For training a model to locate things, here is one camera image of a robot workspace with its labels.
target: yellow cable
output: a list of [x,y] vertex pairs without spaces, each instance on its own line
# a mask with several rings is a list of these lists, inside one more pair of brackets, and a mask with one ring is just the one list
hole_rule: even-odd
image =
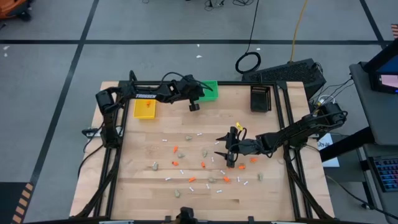
[[303,5],[303,9],[300,12],[300,17],[297,21],[297,25],[296,25],[296,29],[294,30],[294,36],[293,36],[293,43],[292,43],[292,55],[290,56],[290,62],[293,62],[293,56],[294,56],[294,43],[296,42],[296,35],[297,35],[297,30],[299,29],[299,25],[301,22],[301,18],[303,17],[303,13],[305,10],[305,7],[307,6],[307,2],[308,0],[305,0],[304,5]]

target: computer monitor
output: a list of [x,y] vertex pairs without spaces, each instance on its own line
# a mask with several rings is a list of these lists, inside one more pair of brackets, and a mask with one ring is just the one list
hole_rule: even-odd
[[398,39],[364,63],[363,70],[369,74],[372,90],[398,94]]

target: yellow tray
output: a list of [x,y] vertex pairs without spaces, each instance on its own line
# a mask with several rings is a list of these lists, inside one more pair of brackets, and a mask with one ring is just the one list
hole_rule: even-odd
[[134,115],[138,119],[154,119],[156,100],[134,100]]

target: wooden tabletop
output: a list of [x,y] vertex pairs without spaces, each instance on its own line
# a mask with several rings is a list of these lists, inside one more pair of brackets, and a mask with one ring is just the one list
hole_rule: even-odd
[[[309,113],[303,84],[287,84],[294,120],[297,121]],[[117,85],[117,82],[103,82],[101,89]],[[213,153],[227,151],[225,143],[215,145],[215,139],[224,136],[236,122],[248,129],[247,138],[279,130],[273,90],[272,111],[253,113],[250,110],[250,86],[218,88],[218,99],[200,103],[200,110],[196,112],[189,112],[188,101],[172,105],[157,103],[156,118],[152,120],[133,118],[134,100],[131,100],[112,219],[163,220],[167,215],[175,218],[180,207],[185,206],[192,207],[199,220],[245,221],[248,216],[254,216],[256,221],[294,220],[282,148],[271,159],[264,155],[240,155],[236,164],[245,163],[245,170],[227,169],[226,161]],[[287,125],[282,91],[279,95]],[[101,123],[101,113],[97,108],[92,126],[98,127]],[[192,140],[186,141],[186,135],[191,136]],[[100,138],[94,138],[88,145],[85,156],[101,144]],[[309,140],[308,144],[317,146],[313,140]],[[177,158],[173,153],[174,146],[178,146],[178,151],[185,154],[184,158]],[[208,151],[205,158],[203,151]],[[104,152],[104,149],[100,150],[83,166],[70,215],[77,214],[98,188]],[[323,209],[333,216],[319,153],[314,149],[303,148],[301,155],[309,191]],[[255,164],[250,163],[252,157],[258,158]],[[173,166],[172,161],[178,161],[179,166]],[[152,170],[154,162],[159,164],[158,171]],[[202,169],[201,162],[205,163],[206,169]],[[257,180],[260,172],[264,174],[262,182]],[[224,182],[224,176],[229,177],[231,182]],[[197,180],[188,183],[191,177],[196,177]],[[208,183],[209,177],[215,178],[216,183]],[[175,198],[176,189],[181,193],[180,198]],[[216,193],[217,190],[222,190],[222,193]],[[302,194],[298,188],[297,192],[301,216],[304,217]],[[105,203],[106,200],[103,200],[102,215],[105,213]]]

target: black line on floor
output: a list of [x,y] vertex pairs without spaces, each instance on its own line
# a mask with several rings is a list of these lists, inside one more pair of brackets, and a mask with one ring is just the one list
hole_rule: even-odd
[[[378,40],[296,40],[297,45],[380,45]],[[248,44],[249,40],[84,40],[98,45]],[[252,40],[253,44],[291,45],[292,40]],[[0,40],[0,44],[80,44],[80,40]]]
[[55,111],[52,116],[49,129],[47,130],[47,134],[45,135],[45,139],[44,139],[42,148],[40,150],[39,158],[37,159],[35,168],[32,173],[32,177],[30,178],[30,181],[34,185],[37,185],[37,181],[39,180],[40,173],[41,173],[43,165],[44,165],[44,160],[47,157],[47,153],[49,151],[50,144],[51,144],[52,138],[54,136],[55,128],[57,127],[58,121],[60,119],[62,108],[65,104],[68,90],[70,88],[70,84],[72,82],[73,75],[75,74],[76,66],[79,62],[81,51],[83,50],[84,40],[87,38],[88,30],[90,29],[91,22],[93,21],[93,18],[94,18],[94,13],[96,11],[98,1],[99,0],[94,0],[93,5],[91,6],[91,10],[88,15],[85,28],[83,29],[83,33],[81,34],[80,41],[79,41],[78,47],[76,49],[75,55],[73,56],[73,60],[70,65],[68,75],[65,79],[65,83],[63,84],[62,91],[61,91],[60,97],[58,99],[57,106],[55,107]]
[[369,10],[368,4],[366,4],[365,0],[359,0],[363,10],[365,11],[366,17],[368,18],[369,23],[373,29],[374,35],[376,35],[377,40],[380,42],[381,47],[384,49],[386,44],[384,43],[383,36],[380,33],[379,28],[377,27],[376,21],[373,19],[372,13]]

